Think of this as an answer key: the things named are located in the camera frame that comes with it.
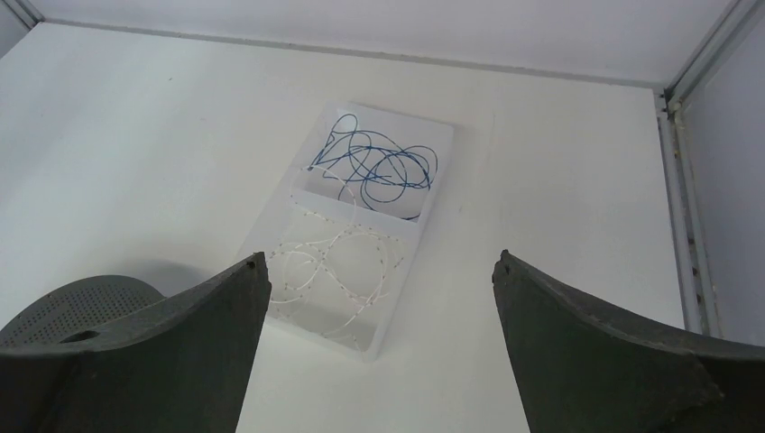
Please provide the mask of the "dark grey perforated spool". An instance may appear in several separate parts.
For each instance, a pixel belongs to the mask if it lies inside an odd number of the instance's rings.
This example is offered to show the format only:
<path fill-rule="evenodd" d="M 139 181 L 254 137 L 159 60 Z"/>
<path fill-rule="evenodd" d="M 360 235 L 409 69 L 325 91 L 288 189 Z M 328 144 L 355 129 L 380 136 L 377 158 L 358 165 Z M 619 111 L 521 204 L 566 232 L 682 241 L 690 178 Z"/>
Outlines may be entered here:
<path fill-rule="evenodd" d="M 1 346 L 55 344 L 151 306 L 164 296 L 150 284 L 122 275 L 74 281 L 42 296 L 1 330 Z"/>

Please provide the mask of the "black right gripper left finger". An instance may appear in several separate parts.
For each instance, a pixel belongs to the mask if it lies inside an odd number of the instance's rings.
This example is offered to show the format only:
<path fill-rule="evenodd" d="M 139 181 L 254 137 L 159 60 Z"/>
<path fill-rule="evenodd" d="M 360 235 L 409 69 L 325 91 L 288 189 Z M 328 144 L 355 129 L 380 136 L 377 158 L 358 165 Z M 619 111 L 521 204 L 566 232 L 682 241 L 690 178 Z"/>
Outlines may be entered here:
<path fill-rule="evenodd" d="M 1 346 L 2 431 L 235 431 L 271 291 L 254 253 L 58 343 Z"/>

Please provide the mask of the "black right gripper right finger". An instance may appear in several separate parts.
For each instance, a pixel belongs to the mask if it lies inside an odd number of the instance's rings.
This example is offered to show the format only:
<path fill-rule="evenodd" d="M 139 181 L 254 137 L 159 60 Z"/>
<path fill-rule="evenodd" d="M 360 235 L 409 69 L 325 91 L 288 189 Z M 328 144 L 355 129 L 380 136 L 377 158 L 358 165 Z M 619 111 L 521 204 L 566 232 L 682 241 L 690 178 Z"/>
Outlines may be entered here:
<path fill-rule="evenodd" d="M 492 282 L 530 431 L 763 431 L 762 347 L 645 318 L 508 252 Z"/>

